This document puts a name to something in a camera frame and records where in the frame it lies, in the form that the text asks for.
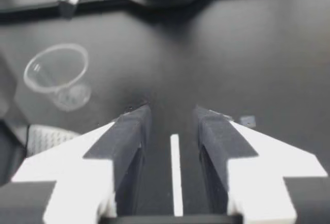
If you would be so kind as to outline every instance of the plastic cup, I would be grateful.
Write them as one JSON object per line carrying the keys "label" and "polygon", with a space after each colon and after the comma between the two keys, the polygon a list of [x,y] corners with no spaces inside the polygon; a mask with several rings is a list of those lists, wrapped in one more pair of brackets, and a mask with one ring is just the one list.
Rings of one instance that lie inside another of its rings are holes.
{"label": "plastic cup", "polygon": [[91,89],[84,81],[88,53],[76,44],[54,45],[30,60],[24,82],[34,92],[46,95],[62,111],[73,111],[90,99]]}

